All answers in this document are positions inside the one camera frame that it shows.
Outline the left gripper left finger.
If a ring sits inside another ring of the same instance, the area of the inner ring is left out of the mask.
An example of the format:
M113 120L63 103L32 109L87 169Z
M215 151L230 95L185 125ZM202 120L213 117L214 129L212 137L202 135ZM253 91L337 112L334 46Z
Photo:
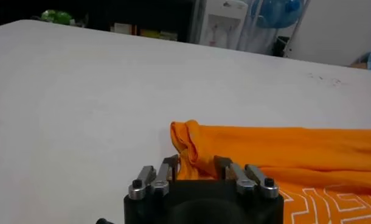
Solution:
M143 166L136 179L128 187L128 198L143 200L147 195L169 193L170 182L175 181L178 173L179 156L164 158L159 170L153 166Z

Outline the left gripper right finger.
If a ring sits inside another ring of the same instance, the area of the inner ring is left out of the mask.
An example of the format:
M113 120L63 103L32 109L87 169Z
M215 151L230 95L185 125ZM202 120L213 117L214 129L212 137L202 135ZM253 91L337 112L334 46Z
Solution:
M230 158L214 156L215 170L220 180L234 180L237 192L260 194L263 198L277 198L279 186L273 178L267 177L257 166L246 164L242 168Z

